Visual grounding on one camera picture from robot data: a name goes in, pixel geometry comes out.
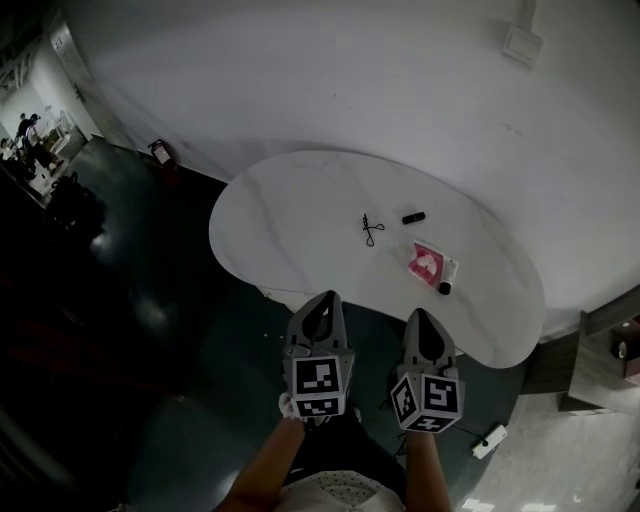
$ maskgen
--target person's hand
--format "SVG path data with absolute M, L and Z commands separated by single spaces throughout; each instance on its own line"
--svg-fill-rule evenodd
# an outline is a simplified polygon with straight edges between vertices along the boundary
M 302 418 L 300 418 L 300 416 L 296 414 L 296 410 L 293 407 L 293 401 L 291 400 L 291 395 L 289 394 L 289 392 L 282 393 L 280 395 L 280 398 L 278 399 L 278 407 L 280 408 L 280 412 L 282 413 L 283 418 L 302 420 Z

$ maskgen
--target dotted shirt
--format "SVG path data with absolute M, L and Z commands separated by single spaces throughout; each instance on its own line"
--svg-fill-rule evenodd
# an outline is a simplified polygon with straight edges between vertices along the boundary
M 355 471 L 323 471 L 284 487 L 278 512 L 404 510 L 397 494 Z

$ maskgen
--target wall outlet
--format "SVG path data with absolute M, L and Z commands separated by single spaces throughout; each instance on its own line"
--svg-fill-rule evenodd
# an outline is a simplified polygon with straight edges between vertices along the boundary
M 542 39 L 533 32 L 511 25 L 502 53 L 533 69 L 542 49 Z
M 478 443 L 473 447 L 473 455 L 478 459 L 482 459 L 487 453 L 498 446 L 502 440 L 507 437 L 507 429 L 502 425 L 499 425 L 491 431 L 491 433 L 484 438 L 486 443 Z

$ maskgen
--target fire extinguisher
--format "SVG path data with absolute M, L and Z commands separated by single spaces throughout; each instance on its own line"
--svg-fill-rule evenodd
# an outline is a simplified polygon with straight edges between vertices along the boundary
M 167 185 L 178 185 L 178 164 L 171 156 L 169 146 L 162 139 L 158 139 L 148 146 L 151 154 L 160 164 L 160 175 Z

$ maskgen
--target white table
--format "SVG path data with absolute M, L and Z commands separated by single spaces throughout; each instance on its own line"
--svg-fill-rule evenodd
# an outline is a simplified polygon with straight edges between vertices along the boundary
M 418 211 L 426 220 L 402 224 Z M 374 247 L 365 213 L 386 228 L 372 231 Z M 460 262 L 451 295 L 407 270 L 414 238 Z M 405 321 L 422 307 L 487 366 L 520 363 L 542 331 L 540 277 L 496 219 L 448 185 L 379 158 L 307 151 L 260 162 L 219 197 L 209 239 L 228 272 L 293 309 L 328 289 Z

